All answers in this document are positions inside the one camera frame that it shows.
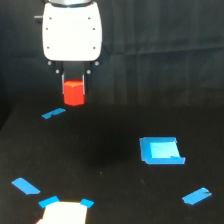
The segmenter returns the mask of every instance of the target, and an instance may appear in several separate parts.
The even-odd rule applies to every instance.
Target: paper piece
[[[194,191],[193,193],[183,197],[184,203],[194,205],[195,203],[211,196],[212,194],[209,193],[209,190],[206,188],[201,188],[197,191]]]
[[[50,204],[53,204],[55,202],[58,202],[59,199],[57,198],[57,196],[54,196],[54,197],[51,197],[51,198],[48,198],[44,201],[41,201],[39,202],[39,205],[42,207],[42,208],[45,208],[46,206],[50,205]]]
[[[45,224],[43,219],[40,219],[36,224]]]
[[[174,137],[140,138],[142,161],[157,165],[184,164],[185,158],[180,157],[176,143]]]
[[[86,206],[87,208],[91,208],[93,206],[94,202],[93,201],[89,201],[87,199],[82,199],[80,204]]]
[[[87,207],[80,203],[56,202],[45,209],[46,224],[85,224]]]
[[[150,143],[152,158],[180,157],[176,142]]]
[[[63,112],[65,112],[65,109],[58,108],[54,111],[51,111],[49,113],[46,113],[46,114],[42,115],[42,117],[45,118],[45,119],[49,119],[52,115],[58,115],[58,114],[61,114]]]
[[[35,188],[33,185],[31,185],[29,182],[24,180],[23,178],[18,178],[12,182],[14,186],[19,188],[22,192],[24,192],[26,195],[28,194],[39,194],[40,191]]]

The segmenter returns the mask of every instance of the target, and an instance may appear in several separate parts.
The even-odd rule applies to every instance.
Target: red block
[[[85,103],[82,80],[71,79],[64,83],[64,103],[70,106],[77,106]]]

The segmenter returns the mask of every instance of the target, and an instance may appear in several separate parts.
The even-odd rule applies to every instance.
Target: black table
[[[42,114],[65,108],[45,120]],[[68,107],[20,102],[0,132],[0,223],[34,224],[38,202],[95,202],[86,224],[223,223],[224,109]],[[172,136],[185,165],[141,161],[139,138]],[[41,190],[25,195],[22,177]],[[213,194],[189,206],[182,197],[205,187]]]

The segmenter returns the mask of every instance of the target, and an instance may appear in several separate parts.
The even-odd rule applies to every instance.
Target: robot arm
[[[89,4],[92,0],[49,0],[52,4],[73,6],[73,5],[84,5]]]

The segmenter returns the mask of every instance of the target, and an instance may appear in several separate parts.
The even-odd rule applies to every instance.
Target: blue paper scrap
[[[184,164],[175,137],[140,138],[142,161],[147,164]]]
[[[82,201],[80,202],[81,205],[85,205],[87,208],[91,208],[94,204],[93,201],[89,201],[87,199],[82,199]]]
[[[42,117],[45,118],[45,119],[49,119],[52,115],[58,115],[58,114],[61,114],[63,112],[65,112],[65,109],[58,108],[56,110],[53,110],[49,113],[46,113],[46,114],[42,115]]]
[[[40,191],[35,188],[33,185],[31,185],[29,182],[24,180],[23,178],[18,178],[12,182],[14,186],[19,188],[22,192],[24,192],[26,195],[28,194],[39,194]]]
[[[45,208],[46,206],[50,205],[50,204],[53,204],[55,202],[58,202],[59,199],[57,198],[57,196],[54,196],[54,197],[51,197],[51,198],[48,198],[44,201],[41,201],[39,202],[39,205],[42,207],[42,208]]]
[[[206,188],[201,188],[193,193],[183,197],[184,203],[194,205],[195,203],[211,196],[212,194]]]

